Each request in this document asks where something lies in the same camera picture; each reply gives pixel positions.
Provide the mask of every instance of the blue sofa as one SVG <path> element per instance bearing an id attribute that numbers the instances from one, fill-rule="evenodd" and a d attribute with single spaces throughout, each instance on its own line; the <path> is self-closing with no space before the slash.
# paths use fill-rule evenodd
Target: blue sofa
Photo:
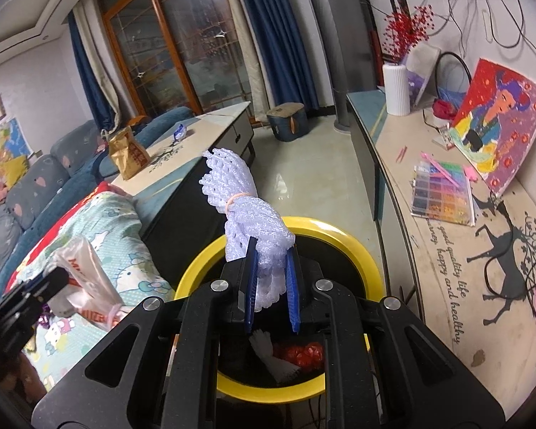
<path id="1" fill-rule="evenodd" d="M 153 119 L 136 138 L 149 147 L 193 116 L 187 107 L 175 108 Z M 56 221 L 95 189 L 99 176 L 117 172 L 109 157 L 101 159 L 102 143 L 94 122 L 86 122 L 58 140 L 8 192 L 0 206 L 0 298 L 12 273 Z"/>

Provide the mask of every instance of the white mesh fabric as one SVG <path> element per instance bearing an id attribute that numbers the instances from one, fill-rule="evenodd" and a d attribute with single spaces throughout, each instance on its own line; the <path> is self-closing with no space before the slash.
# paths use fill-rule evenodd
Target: white mesh fabric
<path id="1" fill-rule="evenodd" d="M 244 160 L 226 149 L 204 152 L 209 174 L 200 180 L 203 194 L 209 204 L 224 213 L 226 203 L 233 195 L 249 193 L 235 198 L 229 206 L 224 225 L 226 233 L 226 261 L 246 256 L 250 237 L 258 239 L 258 287 L 255 310 L 260 311 L 277 302 L 286 292 L 284 262 L 287 250 L 296 238 L 284 225 L 280 215 L 264 200 L 257 197 L 254 180 Z"/>

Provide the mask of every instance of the metal screw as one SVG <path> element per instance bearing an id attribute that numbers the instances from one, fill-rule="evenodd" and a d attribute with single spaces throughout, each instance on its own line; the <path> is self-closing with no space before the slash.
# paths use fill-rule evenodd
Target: metal screw
<path id="1" fill-rule="evenodd" d="M 319 281 L 316 281 L 316 288 L 319 291 L 327 292 L 334 288 L 334 283 L 328 279 L 320 279 Z"/>
<path id="2" fill-rule="evenodd" d="M 385 308 L 387 309 L 396 310 L 401 308 L 401 302 L 395 297 L 387 297 L 385 300 L 383 300 L 383 305 L 385 305 Z"/>
<path id="3" fill-rule="evenodd" d="M 143 308 L 147 311 L 153 311 L 154 309 L 159 308 L 160 301 L 159 299 L 156 299 L 155 297 L 151 297 L 150 299 L 147 299 L 143 302 Z"/>
<path id="4" fill-rule="evenodd" d="M 210 284 L 210 288 L 215 292 L 223 292 L 229 288 L 229 283 L 224 279 L 217 279 Z"/>

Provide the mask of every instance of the gray pillar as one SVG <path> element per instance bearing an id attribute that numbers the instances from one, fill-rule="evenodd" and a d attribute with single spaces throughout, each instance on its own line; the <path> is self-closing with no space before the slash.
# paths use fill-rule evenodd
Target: gray pillar
<path id="1" fill-rule="evenodd" d="M 375 90 L 376 71 L 365 0 L 311 0 L 318 21 L 336 103 L 335 127 L 349 132 L 346 94 Z"/>

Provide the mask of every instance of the window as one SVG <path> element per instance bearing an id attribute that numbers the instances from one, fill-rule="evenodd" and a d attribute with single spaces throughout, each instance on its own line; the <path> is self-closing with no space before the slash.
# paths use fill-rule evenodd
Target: window
<path id="1" fill-rule="evenodd" d="M 154 118 L 180 105 L 201 114 L 252 101 L 228 0 L 99 2 L 141 114 Z"/>

